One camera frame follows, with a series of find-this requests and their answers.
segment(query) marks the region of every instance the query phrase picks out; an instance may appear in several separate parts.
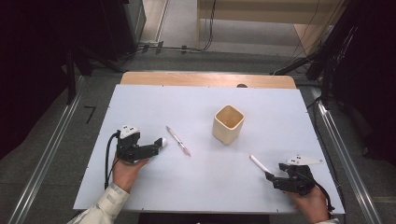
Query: white table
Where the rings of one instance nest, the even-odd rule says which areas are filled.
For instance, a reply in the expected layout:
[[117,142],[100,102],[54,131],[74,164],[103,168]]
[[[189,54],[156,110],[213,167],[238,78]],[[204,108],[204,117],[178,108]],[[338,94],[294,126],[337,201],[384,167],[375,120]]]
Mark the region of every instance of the white table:
[[[246,116],[238,138],[224,146],[211,133],[224,105]],[[298,90],[119,85],[82,181],[75,209],[90,207],[103,193],[108,138],[123,124],[141,129],[139,145],[159,137],[169,145],[140,172],[124,209],[178,213],[295,213],[292,201],[265,179],[253,154],[275,175],[297,154],[324,160]],[[166,131],[170,126],[191,151],[187,157]],[[112,161],[116,141],[110,151]],[[344,209],[327,164],[310,166],[330,194],[335,214]]]

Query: person's left hand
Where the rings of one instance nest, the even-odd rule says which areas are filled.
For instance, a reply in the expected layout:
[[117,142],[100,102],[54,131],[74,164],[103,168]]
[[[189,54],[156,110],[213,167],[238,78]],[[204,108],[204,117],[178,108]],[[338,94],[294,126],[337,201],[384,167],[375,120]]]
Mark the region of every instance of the person's left hand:
[[149,162],[149,159],[143,159],[134,164],[123,160],[119,160],[116,163],[117,159],[116,156],[113,161],[113,164],[115,163],[113,168],[113,183],[130,193],[140,169]]

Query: white marker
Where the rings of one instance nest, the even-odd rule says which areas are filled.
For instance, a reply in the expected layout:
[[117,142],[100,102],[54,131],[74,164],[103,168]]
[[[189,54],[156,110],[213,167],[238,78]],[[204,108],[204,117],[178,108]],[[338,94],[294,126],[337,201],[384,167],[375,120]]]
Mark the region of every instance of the white marker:
[[256,157],[254,157],[253,155],[250,155],[250,159],[252,161],[254,161],[254,163],[256,163],[256,165],[258,165],[264,172],[268,172],[271,174],[271,172],[261,163],[259,162]]

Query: sleeve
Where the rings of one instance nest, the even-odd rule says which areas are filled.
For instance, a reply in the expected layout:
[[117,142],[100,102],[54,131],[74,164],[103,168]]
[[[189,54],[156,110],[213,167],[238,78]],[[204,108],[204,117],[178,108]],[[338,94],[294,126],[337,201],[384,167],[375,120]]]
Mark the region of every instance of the sleeve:
[[130,194],[111,183],[105,193],[89,209],[74,217],[67,224],[111,224],[116,219]]
[[317,224],[339,224],[339,223],[340,221],[338,221],[338,218],[335,218],[327,221],[318,222]]

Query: square container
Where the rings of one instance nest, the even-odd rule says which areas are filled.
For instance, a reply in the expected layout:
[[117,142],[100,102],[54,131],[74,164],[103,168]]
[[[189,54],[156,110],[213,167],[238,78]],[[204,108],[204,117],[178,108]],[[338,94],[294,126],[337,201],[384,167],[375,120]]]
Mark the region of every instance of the square container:
[[222,143],[230,144],[241,131],[245,116],[231,105],[224,106],[213,119],[212,133]]

